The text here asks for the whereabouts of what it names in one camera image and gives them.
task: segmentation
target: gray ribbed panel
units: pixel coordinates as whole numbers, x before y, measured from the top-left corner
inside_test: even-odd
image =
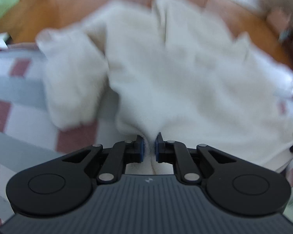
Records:
[[[123,175],[99,186],[90,200],[69,214],[51,219],[12,217],[5,234],[292,234],[293,224],[280,214],[240,218],[213,206],[199,187],[179,183],[174,175]]]

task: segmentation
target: black object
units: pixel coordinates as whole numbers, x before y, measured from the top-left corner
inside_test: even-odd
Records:
[[[24,170],[6,193],[16,215],[2,233],[293,233],[286,179],[205,144],[155,142],[174,175],[127,175],[143,139],[92,145]]]

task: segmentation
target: striped fabric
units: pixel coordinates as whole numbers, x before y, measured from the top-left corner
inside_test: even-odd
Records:
[[[111,147],[132,137],[118,133],[118,96],[109,90],[96,121],[66,132],[51,122],[42,84],[45,58],[38,50],[0,52],[0,225],[13,215],[5,194],[17,172],[93,143]]]

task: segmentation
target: white object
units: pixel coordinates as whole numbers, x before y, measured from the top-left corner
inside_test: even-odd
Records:
[[[116,127],[148,149],[140,173],[171,173],[155,162],[154,140],[207,144],[272,170],[292,159],[293,120],[280,114],[278,86],[254,57],[247,34],[232,39],[222,20],[186,0],[152,10],[113,1],[82,22],[45,30],[45,88],[61,129],[91,122],[106,77],[119,94]]]

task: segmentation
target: silver screw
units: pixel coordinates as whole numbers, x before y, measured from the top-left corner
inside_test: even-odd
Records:
[[[197,181],[200,178],[200,175],[196,173],[187,173],[184,177],[188,181]]]
[[[111,181],[114,178],[114,175],[111,173],[102,173],[99,175],[99,179],[102,181]]]

